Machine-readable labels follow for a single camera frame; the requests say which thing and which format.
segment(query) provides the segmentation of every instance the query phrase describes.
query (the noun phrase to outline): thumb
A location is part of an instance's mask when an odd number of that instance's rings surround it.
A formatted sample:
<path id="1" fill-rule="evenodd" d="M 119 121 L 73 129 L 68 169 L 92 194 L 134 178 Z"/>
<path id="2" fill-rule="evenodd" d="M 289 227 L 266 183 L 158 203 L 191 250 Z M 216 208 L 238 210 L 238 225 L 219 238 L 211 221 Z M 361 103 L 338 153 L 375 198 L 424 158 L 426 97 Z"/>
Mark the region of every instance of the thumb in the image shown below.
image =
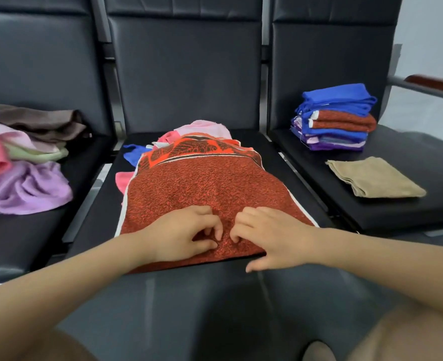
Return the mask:
<path id="1" fill-rule="evenodd" d="M 210 249 L 215 249 L 217 247 L 218 243 L 210 239 L 193 241 L 193 255 L 199 255 L 200 253 L 204 253 L 206 251 L 209 251 Z"/>
<path id="2" fill-rule="evenodd" d="M 268 256 L 263 256 L 253 261 L 250 261 L 250 263 L 246 266 L 245 271 L 247 273 L 250 273 L 251 271 L 261 271 L 269 268 L 270 268 L 270 259 Z"/>

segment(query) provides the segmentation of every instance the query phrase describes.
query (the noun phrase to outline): chair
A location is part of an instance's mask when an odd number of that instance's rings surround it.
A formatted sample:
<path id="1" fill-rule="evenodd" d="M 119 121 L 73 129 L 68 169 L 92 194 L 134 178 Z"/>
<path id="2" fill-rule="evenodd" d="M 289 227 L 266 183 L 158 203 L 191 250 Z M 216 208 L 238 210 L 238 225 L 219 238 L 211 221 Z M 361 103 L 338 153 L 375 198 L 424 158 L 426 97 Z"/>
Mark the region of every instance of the chair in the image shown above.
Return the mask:
<path id="1" fill-rule="evenodd" d="M 48 212 L 0 215 L 0 283 L 43 267 L 114 145 L 89 0 L 0 0 L 0 104 L 78 109 L 93 137 L 61 161 L 74 200 Z"/>
<path id="2" fill-rule="evenodd" d="M 150 144 L 196 119 L 222 123 L 261 154 L 320 226 L 334 226 L 258 129 L 262 0 L 105 0 L 125 114 L 126 143 Z M 122 194 L 116 157 L 68 256 L 110 239 Z"/>
<path id="3" fill-rule="evenodd" d="M 379 118 L 401 1 L 273 0 L 271 15 L 268 136 L 332 213 L 353 230 L 375 235 L 443 228 L 443 141 L 424 141 L 379 125 L 363 152 L 312 152 L 288 128 L 304 91 L 357 82 L 379 99 L 372 110 Z M 358 198 L 325 164 L 370 156 L 384 158 L 426 189 L 427 196 Z"/>

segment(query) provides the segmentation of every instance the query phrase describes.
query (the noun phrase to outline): green towel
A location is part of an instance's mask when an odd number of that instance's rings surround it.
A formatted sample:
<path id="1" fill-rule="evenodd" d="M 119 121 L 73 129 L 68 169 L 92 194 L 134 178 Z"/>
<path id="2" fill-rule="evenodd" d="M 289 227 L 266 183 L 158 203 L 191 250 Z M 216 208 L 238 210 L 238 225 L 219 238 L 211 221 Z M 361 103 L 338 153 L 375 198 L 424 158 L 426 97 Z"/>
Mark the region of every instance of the green towel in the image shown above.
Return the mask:
<path id="1" fill-rule="evenodd" d="M 58 152 L 45 153 L 21 148 L 5 142 L 3 145 L 8 152 L 9 158 L 13 161 L 28 161 L 32 163 L 45 163 L 48 161 L 56 162 L 68 155 L 68 150 L 64 147 L 60 148 Z"/>

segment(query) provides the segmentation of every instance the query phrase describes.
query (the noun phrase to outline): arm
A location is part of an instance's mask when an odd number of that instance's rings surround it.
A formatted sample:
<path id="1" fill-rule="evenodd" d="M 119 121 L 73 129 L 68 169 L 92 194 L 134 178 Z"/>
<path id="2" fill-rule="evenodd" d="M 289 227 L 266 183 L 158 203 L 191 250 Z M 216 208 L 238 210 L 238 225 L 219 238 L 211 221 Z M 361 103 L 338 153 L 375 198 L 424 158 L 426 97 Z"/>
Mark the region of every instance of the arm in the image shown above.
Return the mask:
<path id="1" fill-rule="evenodd" d="M 18 359 L 50 329 L 119 276 L 149 262 L 175 261 L 216 248 L 196 233 L 223 226 L 208 206 L 170 212 L 145 229 L 0 285 L 0 360 Z"/>
<path id="2" fill-rule="evenodd" d="M 246 271 L 316 263 L 338 267 L 443 312 L 443 247 L 301 223 L 269 208 L 245 208 L 230 232 L 265 249 Z"/>

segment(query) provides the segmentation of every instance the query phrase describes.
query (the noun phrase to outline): black leather seat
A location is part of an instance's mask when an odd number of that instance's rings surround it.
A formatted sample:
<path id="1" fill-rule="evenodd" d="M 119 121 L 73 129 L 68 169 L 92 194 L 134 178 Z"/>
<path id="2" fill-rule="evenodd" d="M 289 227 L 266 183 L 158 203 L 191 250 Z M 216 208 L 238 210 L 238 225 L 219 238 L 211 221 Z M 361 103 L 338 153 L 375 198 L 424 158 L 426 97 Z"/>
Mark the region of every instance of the black leather seat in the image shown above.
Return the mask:
<path id="1" fill-rule="evenodd" d="M 93 137 L 60 161 L 74 200 L 49 212 L 0 215 L 0 283 L 43 267 L 114 144 L 89 0 L 0 0 L 0 103 L 78 109 Z"/>
<path id="2" fill-rule="evenodd" d="M 274 0 L 268 135 L 355 230 L 387 234 L 443 227 L 443 142 L 379 126 L 363 151 L 309 151 L 289 130 L 301 94 L 363 82 L 380 113 L 401 0 Z M 421 199 L 353 195 L 325 161 L 382 157 L 428 192 Z"/>
<path id="3" fill-rule="evenodd" d="M 149 144 L 197 119 L 224 124 L 253 147 L 320 226 L 331 219 L 258 132 L 262 0 L 105 0 L 116 55 L 126 143 Z M 68 255 L 110 239 L 122 194 L 114 177 L 134 168 L 116 160 Z"/>

